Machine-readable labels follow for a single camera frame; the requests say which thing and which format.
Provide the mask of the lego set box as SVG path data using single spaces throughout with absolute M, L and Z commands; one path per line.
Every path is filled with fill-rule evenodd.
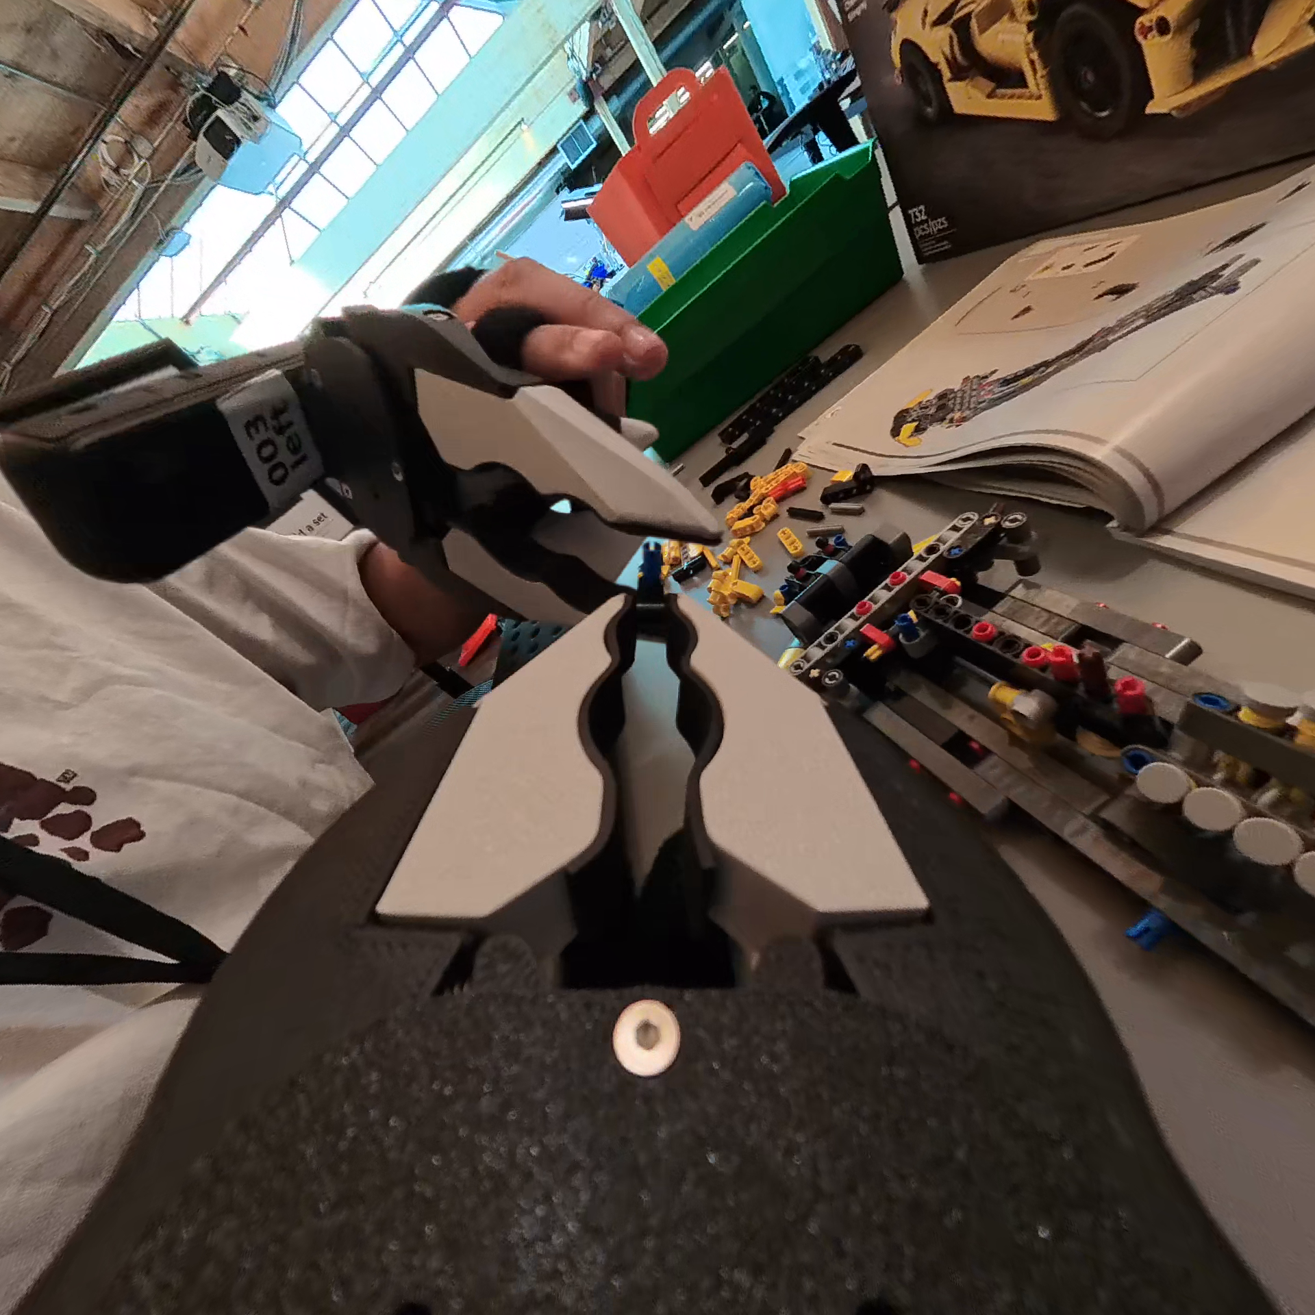
M 922 263 L 1313 156 L 1311 1 L 837 8 Z

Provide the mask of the blue flat package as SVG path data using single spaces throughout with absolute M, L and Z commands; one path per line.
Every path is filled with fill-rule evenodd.
M 640 256 L 603 290 L 604 297 L 633 316 L 639 316 L 663 293 L 676 288 L 695 266 L 719 244 L 711 232 L 674 227 L 650 252 Z

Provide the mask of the lego instruction booklet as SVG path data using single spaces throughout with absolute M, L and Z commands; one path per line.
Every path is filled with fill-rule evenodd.
M 797 455 L 1088 508 L 1121 538 L 1311 601 L 1313 412 L 1306 170 L 1018 251 Z

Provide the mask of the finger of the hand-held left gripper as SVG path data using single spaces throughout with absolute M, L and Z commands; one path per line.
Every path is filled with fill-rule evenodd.
M 526 385 L 508 397 L 436 373 L 415 373 L 417 411 L 437 456 L 476 478 L 510 474 L 551 505 L 584 504 L 611 529 L 713 545 L 708 507 L 666 468 L 562 389 Z
M 452 575 L 500 616 L 573 627 L 622 592 L 618 579 L 643 538 L 585 507 L 552 507 L 530 530 L 497 530 L 489 540 L 450 530 L 443 555 Z

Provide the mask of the person's left forearm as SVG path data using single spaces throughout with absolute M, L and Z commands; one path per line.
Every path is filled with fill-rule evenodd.
M 496 612 L 492 600 L 462 579 L 434 584 L 381 541 L 360 558 L 359 575 L 371 605 L 419 667 L 458 653 Z

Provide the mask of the green plastic bin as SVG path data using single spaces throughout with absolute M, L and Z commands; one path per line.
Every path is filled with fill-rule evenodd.
M 632 386 L 629 415 L 687 452 L 904 278 L 876 140 L 797 174 L 637 318 L 666 369 Z

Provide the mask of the row of black lego beams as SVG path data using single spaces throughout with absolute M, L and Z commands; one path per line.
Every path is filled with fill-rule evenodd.
M 715 505 L 747 496 L 751 475 L 747 462 L 762 452 L 780 426 L 830 386 L 865 356 L 858 342 L 845 342 L 826 356 L 800 358 L 755 400 L 736 412 L 718 432 L 721 456 L 699 477 Z

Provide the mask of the person's left hand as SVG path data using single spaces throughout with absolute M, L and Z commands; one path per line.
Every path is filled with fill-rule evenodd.
M 452 304 L 454 315 L 469 329 L 500 311 L 539 318 L 514 359 L 522 371 L 545 382 L 645 382 L 669 362 L 663 338 L 628 311 L 528 258 L 485 273 Z

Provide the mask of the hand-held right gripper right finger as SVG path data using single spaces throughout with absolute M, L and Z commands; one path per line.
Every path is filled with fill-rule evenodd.
M 930 899 L 829 705 L 696 600 L 666 599 L 685 823 L 740 952 L 923 919 Z

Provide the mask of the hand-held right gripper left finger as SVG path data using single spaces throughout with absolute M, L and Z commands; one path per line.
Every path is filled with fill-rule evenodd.
M 481 700 L 377 899 L 381 923 L 534 952 L 576 938 L 571 881 L 617 826 L 607 744 L 634 621 L 632 592 L 608 599 Z

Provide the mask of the lego car chassis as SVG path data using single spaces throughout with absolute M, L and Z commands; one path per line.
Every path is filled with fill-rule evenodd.
M 982 816 L 1023 814 L 1314 1022 L 1313 695 L 1197 668 L 1188 636 L 1033 582 L 1028 516 L 800 538 L 782 667 Z

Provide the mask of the pile of yellow lego pieces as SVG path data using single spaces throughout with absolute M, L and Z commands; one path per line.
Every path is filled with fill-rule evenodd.
M 803 552 L 799 536 L 781 521 L 782 504 L 803 493 L 813 471 L 806 462 L 788 462 L 767 474 L 750 477 L 747 497 L 725 515 L 725 541 L 718 547 L 669 538 L 660 545 L 662 577 L 673 585 L 706 584 L 713 614 L 729 619 L 736 608 L 756 607 L 767 596 L 759 537 L 777 532 L 795 556 Z

